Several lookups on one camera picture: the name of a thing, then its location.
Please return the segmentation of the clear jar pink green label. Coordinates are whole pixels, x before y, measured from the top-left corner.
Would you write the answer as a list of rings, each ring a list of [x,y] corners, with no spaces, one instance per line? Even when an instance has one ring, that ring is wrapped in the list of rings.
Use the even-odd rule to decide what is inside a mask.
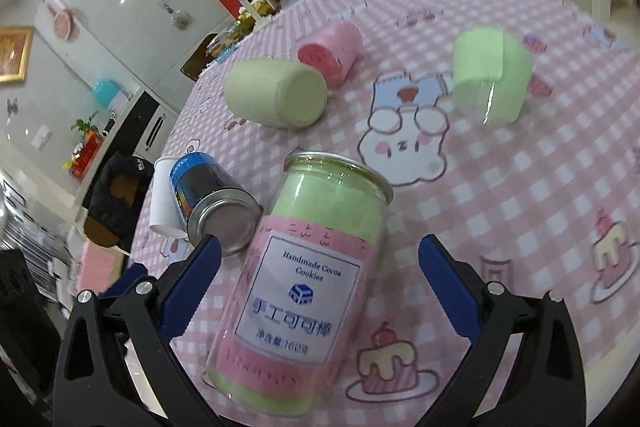
[[[332,153],[284,162],[206,363],[213,386],[274,415],[308,412],[340,368],[394,193]]]

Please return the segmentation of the white paper cup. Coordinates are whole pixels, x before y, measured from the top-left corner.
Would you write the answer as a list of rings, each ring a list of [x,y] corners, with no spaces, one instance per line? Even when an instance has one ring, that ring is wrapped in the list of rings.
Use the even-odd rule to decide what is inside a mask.
[[[177,160],[177,156],[164,156],[155,161],[149,228],[155,234],[185,239],[188,234],[177,206],[174,189],[169,181],[171,169]]]

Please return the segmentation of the pale yellow-green cup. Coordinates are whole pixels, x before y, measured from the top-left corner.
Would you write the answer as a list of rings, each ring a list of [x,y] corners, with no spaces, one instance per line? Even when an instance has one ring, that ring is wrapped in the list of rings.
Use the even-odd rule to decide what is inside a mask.
[[[283,58],[254,57],[224,77],[224,101],[238,118],[276,129],[302,129],[326,109],[329,90],[317,69]]]

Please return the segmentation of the pink cup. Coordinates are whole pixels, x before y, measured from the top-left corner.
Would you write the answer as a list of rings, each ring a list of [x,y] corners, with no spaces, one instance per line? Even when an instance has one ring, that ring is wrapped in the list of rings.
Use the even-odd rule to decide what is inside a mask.
[[[330,20],[303,38],[295,57],[320,72],[329,89],[340,87],[362,49],[360,29],[349,20]]]

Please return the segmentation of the light green plastic cup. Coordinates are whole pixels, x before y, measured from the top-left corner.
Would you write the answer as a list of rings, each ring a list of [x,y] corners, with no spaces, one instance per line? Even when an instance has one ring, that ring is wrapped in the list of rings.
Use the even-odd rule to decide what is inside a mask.
[[[533,68],[524,44],[503,29],[462,32],[452,49],[454,107],[479,124],[512,124],[521,114]]]

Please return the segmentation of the black jacket on chair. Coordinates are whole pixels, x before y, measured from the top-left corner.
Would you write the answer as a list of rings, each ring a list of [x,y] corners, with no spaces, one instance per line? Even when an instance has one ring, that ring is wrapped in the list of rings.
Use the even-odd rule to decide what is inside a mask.
[[[138,156],[116,152],[104,165],[89,197],[85,236],[102,247],[129,253],[154,173]]]

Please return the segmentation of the blue metal can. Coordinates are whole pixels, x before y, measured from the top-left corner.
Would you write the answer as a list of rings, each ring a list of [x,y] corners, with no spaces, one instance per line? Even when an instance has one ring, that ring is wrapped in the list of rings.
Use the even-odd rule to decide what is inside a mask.
[[[194,152],[180,157],[169,183],[193,246],[206,235],[217,237],[224,257],[248,246],[262,206],[212,156]]]

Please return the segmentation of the potted plant red pot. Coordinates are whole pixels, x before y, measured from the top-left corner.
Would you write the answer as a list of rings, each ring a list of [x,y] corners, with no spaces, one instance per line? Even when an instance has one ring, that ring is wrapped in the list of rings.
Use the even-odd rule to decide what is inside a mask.
[[[94,112],[87,119],[76,119],[70,127],[70,130],[80,135],[80,141],[75,145],[72,156],[64,162],[62,168],[78,181],[84,179],[90,162],[104,141],[102,131],[93,122],[96,115],[98,113]]]

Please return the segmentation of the white black cabinet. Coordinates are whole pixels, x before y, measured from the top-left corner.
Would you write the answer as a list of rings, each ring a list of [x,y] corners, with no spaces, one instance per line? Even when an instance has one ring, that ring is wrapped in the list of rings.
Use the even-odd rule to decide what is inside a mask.
[[[115,153],[142,159],[152,168],[160,156],[177,122],[177,113],[157,96],[141,89],[132,96],[124,111],[93,156],[76,192],[78,211],[75,225],[84,226],[96,181],[107,161]]]

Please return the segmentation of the blue white humidifier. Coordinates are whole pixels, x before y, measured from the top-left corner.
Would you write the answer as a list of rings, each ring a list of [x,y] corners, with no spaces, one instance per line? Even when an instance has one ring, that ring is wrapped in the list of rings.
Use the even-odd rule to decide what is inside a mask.
[[[119,116],[129,103],[129,93],[111,79],[99,80],[92,88],[96,103],[110,113]]]

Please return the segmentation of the brown wooden chair left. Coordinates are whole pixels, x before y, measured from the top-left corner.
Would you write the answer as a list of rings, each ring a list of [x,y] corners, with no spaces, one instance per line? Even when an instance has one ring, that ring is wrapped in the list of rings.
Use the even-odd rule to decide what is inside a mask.
[[[198,81],[198,78],[200,78],[201,73],[206,69],[206,66],[210,62],[213,62],[213,59],[207,54],[207,48],[216,37],[217,34],[209,34],[202,40],[180,68],[180,72],[183,76],[186,76],[186,78],[189,78],[194,82]]]

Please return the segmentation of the gold red framed picture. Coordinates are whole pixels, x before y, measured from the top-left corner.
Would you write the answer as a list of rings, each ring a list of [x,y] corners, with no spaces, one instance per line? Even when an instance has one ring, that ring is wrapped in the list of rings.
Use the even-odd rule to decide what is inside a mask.
[[[29,26],[0,29],[0,81],[24,81],[26,78],[34,28]]]

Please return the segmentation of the pink checkered tablecloth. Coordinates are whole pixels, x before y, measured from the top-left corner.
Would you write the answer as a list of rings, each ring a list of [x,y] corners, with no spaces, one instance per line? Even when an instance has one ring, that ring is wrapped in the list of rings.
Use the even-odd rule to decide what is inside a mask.
[[[386,246],[331,391],[299,426],[412,426],[461,361],[416,263],[435,234],[512,293],[560,294],[585,364],[587,416],[611,402],[639,355],[639,59],[567,0],[302,0],[232,54],[291,58],[331,20],[363,48],[314,126],[273,130],[231,115],[229,63],[195,83],[167,155],[215,157],[269,202],[292,150],[372,160],[393,184]],[[523,43],[533,86],[513,124],[454,109],[452,47],[497,27]]]

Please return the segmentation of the hanging round wall brush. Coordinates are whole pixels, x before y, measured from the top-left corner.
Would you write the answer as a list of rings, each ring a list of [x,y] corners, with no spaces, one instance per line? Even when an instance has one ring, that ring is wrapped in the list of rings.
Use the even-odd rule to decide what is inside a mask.
[[[174,10],[167,3],[164,4],[164,9],[171,16],[171,23],[175,28],[179,30],[186,30],[186,28],[191,25],[192,17],[189,13],[184,12],[183,10]]]

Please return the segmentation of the red white wall ornament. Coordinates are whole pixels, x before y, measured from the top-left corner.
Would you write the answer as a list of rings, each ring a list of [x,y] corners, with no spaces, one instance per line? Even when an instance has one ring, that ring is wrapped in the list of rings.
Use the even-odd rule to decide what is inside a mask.
[[[62,0],[42,0],[52,17],[53,33],[58,40],[68,41],[74,31],[74,14]]]

